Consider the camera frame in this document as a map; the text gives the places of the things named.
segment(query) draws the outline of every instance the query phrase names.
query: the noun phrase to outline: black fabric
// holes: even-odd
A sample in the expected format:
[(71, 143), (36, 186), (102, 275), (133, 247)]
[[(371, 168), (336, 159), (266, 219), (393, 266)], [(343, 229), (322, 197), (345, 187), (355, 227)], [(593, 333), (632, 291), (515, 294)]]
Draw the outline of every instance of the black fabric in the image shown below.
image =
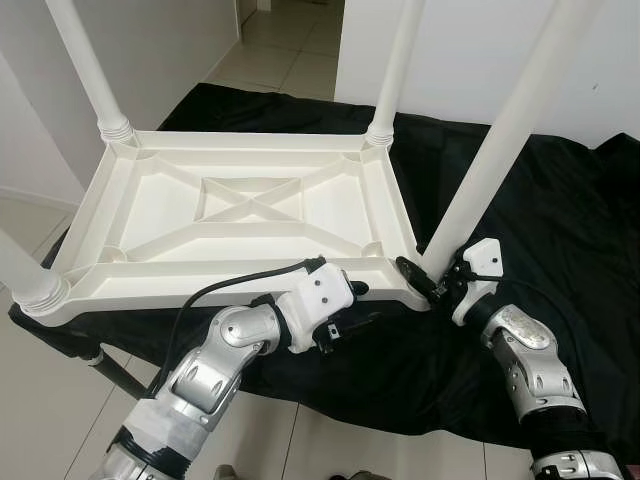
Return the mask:
[[(372, 115), (368, 106), (201, 84), (161, 128), (354, 134), (366, 130)], [(391, 160), (416, 239), (424, 246), (488, 128), (401, 114), (395, 129)], [(475, 231), (500, 240), (507, 275), (558, 299), (571, 320), (577, 352), (567, 327), (544, 299), (508, 285), (498, 292), (553, 329), (593, 422), (625, 463), (640, 463), (639, 161), (640, 144), (625, 135), (595, 150), (534, 135)], [(202, 341), (214, 311), (189, 313), (180, 352)], [(338, 342), (329, 356), (313, 349), (258, 358), (247, 369), (242, 389), (392, 432), (446, 429), (481, 441), (528, 445), (500, 368), (477, 335), (446, 315), (416, 313), (394, 302), (357, 304), (353, 314), (372, 311), (381, 312), (381, 319)], [(163, 360), (175, 314), (175, 309), (88, 313), (46, 329), (11, 310), (16, 323), (69, 356), (105, 342), (156, 365)]]

